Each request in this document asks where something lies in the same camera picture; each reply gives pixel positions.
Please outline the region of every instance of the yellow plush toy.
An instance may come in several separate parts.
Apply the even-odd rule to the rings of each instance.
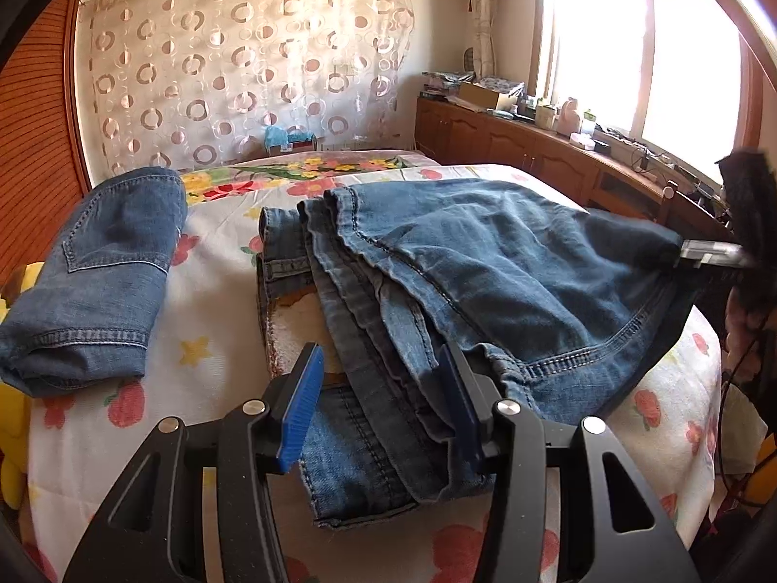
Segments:
[[[11,274],[0,290],[0,322],[9,305],[30,289],[40,274],[41,262],[27,265]],[[9,507],[18,509],[26,485],[27,442],[30,435],[30,398],[16,388],[0,382],[0,491]]]

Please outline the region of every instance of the window frame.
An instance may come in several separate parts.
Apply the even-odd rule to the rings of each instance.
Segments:
[[[551,98],[553,96],[556,84],[559,41],[557,38],[556,15],[554,14],[553,7],[554,0],[535,0],[534,42],[532,44],[528,88],[534,92],[535,96],[543,98]],[[713,188],[720,189],[720,184],[707,177],[703,171],[642,138],[653,81],[655,41],[655,0],[647,0],[646,34],[645,40],[642,43],[642,78],[640,80],[637,108],[629,135],[638,142],[650,146],[654,151],[663,151],[671,161],[697,176],[702,182]],[[764,74],[759,61],[755,58],[751,48],[742,36],[740,36],[740,51],[742,64],[740,107],[733,146],[757,147],[760,141],[760,124],[763,111]]]

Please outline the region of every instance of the window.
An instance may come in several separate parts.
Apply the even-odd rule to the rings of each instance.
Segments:
[[[714,0],[554,0],[547,93],[720,184],[735,144],[739,32]]]

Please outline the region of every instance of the blue gripper pad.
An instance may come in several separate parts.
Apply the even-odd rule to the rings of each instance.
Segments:
[[[285,379],[285,389],[292,389],[293,394],[290,398],[281,400],[279,406],[282,408],[285,404],[281,416],[281,446],[276,456],[279,473],[288,473],[302,453],[304,437],[308,435],[323,380],[324,349],[318,344],[307,343],[294,364],[294,369]]]
[[[491,440],[492,405],[501,397],[493,381],[476,375],[458,345],[448,343],[438,352],[439,374],[445,400],[465,460],[479,471],[486,459],[483,449]]]

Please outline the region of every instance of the blue denim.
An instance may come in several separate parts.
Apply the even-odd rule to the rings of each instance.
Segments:
[[[92,190],[0,324],[0,380],[46,397],[143,376],[185,219],[175,171],[137,169]]]
[[[503,395],[576,424],[606,415],[658,362],[698,290],[674,269],[675,233],[506,182],[376,182],[299,210],[302,227],[264,211],[261,277],[270,295],[308,279],[304,246],[350,385],[322,394],[302,454],[328,526],[490,485],[457,449],[437,376],[444,341]],[[297,273],[268,281],[281,261]]]

